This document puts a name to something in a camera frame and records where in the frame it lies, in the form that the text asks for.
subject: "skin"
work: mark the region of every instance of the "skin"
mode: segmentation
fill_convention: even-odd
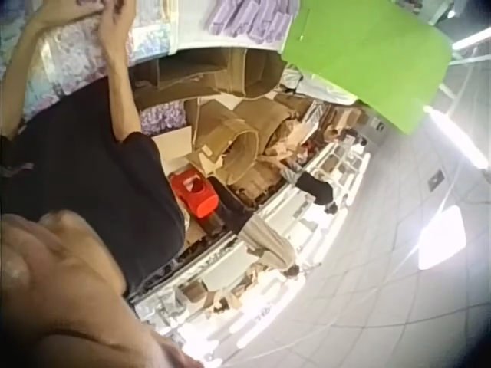
[[[27,23],[2,81],[3,136],[12,139],[18,133],[39,38],[53,27],[101,11],[99,39],[108,66],[114,135],[122,142],[140,131],[125,47],[136,0],[125,0],[118,11],[114,0],[104,4],[103,11],[97,3],[44,0]],[[82,217],[63,211],[34,223],[4,215],[1,230],[2,327],[20,341],[36,339],[39,362],[54,368],[203,368],[134,316],[121,297],[126,285],[120,269]]]

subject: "hand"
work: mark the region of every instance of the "hand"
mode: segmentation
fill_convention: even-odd
[[[99,0],[44,0],[33,21],[44,31],[101,12],[103,7]]]
[[[99,41],[109,65],[118,62],[127,65],[126,42],[136,13],[136,0],[119,0],[118,3],[115,0],[105,0],[99,26]]]

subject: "ceiling light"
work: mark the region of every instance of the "ceiling light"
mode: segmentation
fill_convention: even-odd
[[[433,217],[420,234],[417,244],[420,270],[427,270],[449,259],[467,245],[460,208],[453,205]]]
[[[431,116],[435,124],[460,152],[478,169],[488,169],[488,159],[479,151],[474,142],[446,114],[426,106],[424,110]]]
[[[481,32],[477,32],[476,34],[473,34],[472,36],[464,38],[463,40],[457,41],[456,43],[453,44],[452,48],[454,50],[462,50],[463,48],[468,48],[469,46],[472,46],[473,44],[477,44],[478,42],[484,41],[490,37],[491,37],[491,27],[489,27],[489,28],[487,28]]]

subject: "woman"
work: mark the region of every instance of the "woman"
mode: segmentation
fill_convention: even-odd
[[[125,44],[135,0],[117,8],[104,1],[107,79],[18,133],[40,36],[103,8],[77,3],[44,0],[2,81],[2,329],[47,366],[200,366],[144,327],[122,298],[169,262],[184,238],[130,89]]]

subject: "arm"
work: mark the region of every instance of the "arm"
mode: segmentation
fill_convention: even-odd
[[[133,132],[141,131],[140,115],[133,100],[125,60],[108,64],[110,115],[113,133],[119,142]]]
[[[18,131],[25,101],[29,68],[40,36],[49,28],[64,25],[101,10],[101,4],[78,5],[75,1],[44,0],[25,26],[12,53],[0,85],[2,135],[11,139]]]
[[[27,23],[0,85],[2,135],[10,140],[17,134],[22,119],[29,68],[41,34],[42,27],[36,20]]]
[[[114,136],[119,142],[131,133],[141,131],[140,115],[131,91],[126,52],[126,42],[136,13],[135,0],[125,0],[122,5],[118,5],[115,0],[105,0],[99,26],[99,40],[108,66],[110,115]]]

